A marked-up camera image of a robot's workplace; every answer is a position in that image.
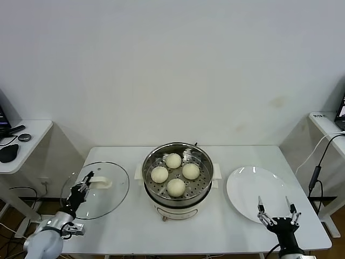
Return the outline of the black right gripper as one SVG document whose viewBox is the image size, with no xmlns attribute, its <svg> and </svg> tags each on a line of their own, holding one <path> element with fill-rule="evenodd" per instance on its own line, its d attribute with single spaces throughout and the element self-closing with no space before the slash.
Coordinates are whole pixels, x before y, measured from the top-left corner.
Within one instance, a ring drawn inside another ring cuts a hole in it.
<svg viewBox="0 0 345 259">
<path fill-rule="evenodd" d="M 265 210 L 260 196 L 258 196 L 258 219 L 267 226 L 267 229 L 276 234 L 281 251 L 299 251 L 300 248 L 295 238 L 295 232 L 299 229 L 299 217 L 295 204 L 291 203 L 286 196 L 289 215 L 286 218 L 271 217 Z"/>
</svg>

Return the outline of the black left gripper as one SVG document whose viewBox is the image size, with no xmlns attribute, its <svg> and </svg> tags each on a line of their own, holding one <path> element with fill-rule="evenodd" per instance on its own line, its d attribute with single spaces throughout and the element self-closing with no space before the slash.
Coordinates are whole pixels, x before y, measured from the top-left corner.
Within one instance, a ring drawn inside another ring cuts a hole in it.
<svg viewBox="0 0 345 259">
<path fill-rule="evenodd" d="M 86 195 L 91 185 L 91 178 L 94 172 L 90 171 L 80 182 L 71 188 L 71 193 L 66 200 L 64 211 L 67 213 L 76 213 L 79 206 L 85 202 Z"/>
</svg>

